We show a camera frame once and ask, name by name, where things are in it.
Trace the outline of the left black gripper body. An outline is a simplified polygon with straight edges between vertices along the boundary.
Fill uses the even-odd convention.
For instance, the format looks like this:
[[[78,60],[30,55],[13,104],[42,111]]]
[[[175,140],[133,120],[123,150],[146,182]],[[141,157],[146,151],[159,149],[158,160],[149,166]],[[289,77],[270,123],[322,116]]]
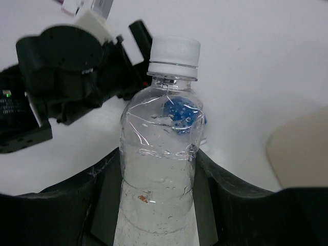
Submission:
[[[130,100],[146,87],[146,63],[132,64],[122,42],[116,38],[102,46],[104,55],[96,82],[102,102],[114,96]]]

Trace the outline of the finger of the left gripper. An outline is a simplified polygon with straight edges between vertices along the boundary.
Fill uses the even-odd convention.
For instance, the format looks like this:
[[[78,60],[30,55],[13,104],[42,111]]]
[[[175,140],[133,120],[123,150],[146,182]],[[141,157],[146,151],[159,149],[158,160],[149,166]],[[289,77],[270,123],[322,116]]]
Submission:
[[[148,31],[142,19],[138,19],[131,23],[129,29],[139,48],[143,60],[149,62],[153,40],[151,33]]]

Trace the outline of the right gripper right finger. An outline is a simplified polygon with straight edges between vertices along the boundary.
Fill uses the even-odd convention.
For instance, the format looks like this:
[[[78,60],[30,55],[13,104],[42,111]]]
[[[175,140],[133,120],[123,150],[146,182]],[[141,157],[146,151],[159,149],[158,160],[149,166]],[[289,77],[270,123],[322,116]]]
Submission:
[[[200,245],[327,245],[327,188],[271,192],[198,151],[193,194]]]

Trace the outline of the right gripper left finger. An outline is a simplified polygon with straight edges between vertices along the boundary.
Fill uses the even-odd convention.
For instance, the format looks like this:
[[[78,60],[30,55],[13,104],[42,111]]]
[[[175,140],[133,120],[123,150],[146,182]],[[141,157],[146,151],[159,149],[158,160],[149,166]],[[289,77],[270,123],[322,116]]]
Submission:
[[[1,195],[1,245],[113,245],[121,188],[115,149],[39,193]]]

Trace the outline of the clear unlabelled bottle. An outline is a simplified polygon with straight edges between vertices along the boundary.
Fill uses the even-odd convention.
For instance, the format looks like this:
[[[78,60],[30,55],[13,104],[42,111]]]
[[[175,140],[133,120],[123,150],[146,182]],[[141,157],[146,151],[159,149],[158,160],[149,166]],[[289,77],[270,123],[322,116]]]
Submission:
[[[178,36],[153,38],[149,87],[136,93],[120,124],[121,196],[115,245],[192,245],[195,158],[203,137],[197,81],[200,43]],[[178,135],[163,104],[183,97],[199,106],[190,133]]]

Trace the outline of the blue label bottle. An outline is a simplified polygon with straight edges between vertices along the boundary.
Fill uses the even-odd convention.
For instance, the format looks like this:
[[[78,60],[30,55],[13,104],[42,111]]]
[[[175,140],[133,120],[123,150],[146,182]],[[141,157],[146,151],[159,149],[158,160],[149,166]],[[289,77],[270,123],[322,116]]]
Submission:
[[[174,97],[163,104],[163,114],[173,123],[173,130],[178,135],[191,132],[193,123],[198,117],[199,106],[187,98]]]

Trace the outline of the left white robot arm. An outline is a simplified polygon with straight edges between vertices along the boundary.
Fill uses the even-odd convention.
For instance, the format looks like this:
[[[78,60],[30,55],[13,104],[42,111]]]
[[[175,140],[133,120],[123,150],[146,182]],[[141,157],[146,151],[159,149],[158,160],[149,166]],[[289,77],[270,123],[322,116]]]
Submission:
[[[1,153],[50,140],[51,118],[68,126],[112,97],[130,100],[148,87],[152,36],[141,20],[129,29],[143,56],[138,64],[122,36],[100,43],[82,28],[59,25],[20,38],[18,64],[1,72]]]

